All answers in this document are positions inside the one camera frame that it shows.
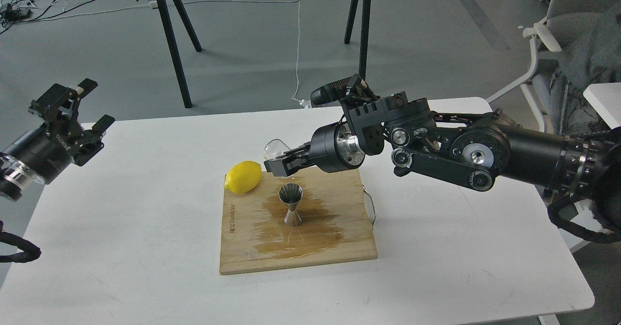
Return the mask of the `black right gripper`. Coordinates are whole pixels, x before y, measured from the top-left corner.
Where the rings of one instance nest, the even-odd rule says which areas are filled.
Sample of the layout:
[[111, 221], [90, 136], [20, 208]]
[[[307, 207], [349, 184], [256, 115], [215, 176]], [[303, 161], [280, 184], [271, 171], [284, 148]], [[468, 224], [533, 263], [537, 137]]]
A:
[[358, 138], [348, 124], [329, 124], [317, 129], [310, 142], [264, 161], [264, 166], [274, 176], [292, 176], [313, 164], [324, 172], [334, 173], [359, 168], [364, 158]]

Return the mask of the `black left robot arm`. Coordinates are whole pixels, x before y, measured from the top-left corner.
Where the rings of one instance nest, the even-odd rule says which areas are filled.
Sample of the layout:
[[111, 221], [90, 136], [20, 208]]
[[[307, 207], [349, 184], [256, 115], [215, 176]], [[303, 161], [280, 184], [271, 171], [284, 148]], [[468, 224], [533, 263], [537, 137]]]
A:
[[115, 119], [105, 114], [89, 129], [78, 119], [81, 102], [97, 86], [89, 78], [74, 86], [56, 83], [31, 101], [29, 113], [42, 122], [2, 150], [2, 199], [15, 203], [29, 185], [51, 184], [70, 164], [84, 166], [104, 148], [102, 139]]

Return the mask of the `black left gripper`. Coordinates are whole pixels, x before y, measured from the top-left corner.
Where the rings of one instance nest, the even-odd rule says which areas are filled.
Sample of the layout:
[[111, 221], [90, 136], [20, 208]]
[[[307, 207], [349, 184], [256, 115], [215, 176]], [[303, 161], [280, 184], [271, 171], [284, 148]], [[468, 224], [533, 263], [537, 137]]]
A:
[[81, 100], [97, 86], [89, 78], [73, 87], [56, 83], [31, 101], [29, 113], [46, 128], [25, 133], [5, 149], [5, 183], [50, 184], [69, 164], [84, 166], [104, 148], [102, 138], [115, 118], [105, 114], [86, 130], [77, 120]]

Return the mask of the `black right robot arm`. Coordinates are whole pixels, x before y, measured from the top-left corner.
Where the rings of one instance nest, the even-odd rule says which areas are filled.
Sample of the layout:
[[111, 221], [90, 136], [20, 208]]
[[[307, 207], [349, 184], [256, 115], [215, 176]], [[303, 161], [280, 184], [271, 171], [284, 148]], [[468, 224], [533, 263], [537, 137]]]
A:
[[620, 128], [561, 136], [524, 129], [501, 109], [434, 112], [426, 98], [379, 97], [358, 74], [316, 89], [310, 101], [338, 101], [344, 118], [265, 161], [276, 177], [311, 166], [328, 173], [356, 169], [389, 143], [398, 177], [414, 172], [478, 192], [499, 176], [536, 184], [559, 195], [548, 206], [556, 227], [592, 243], [620, 240]]

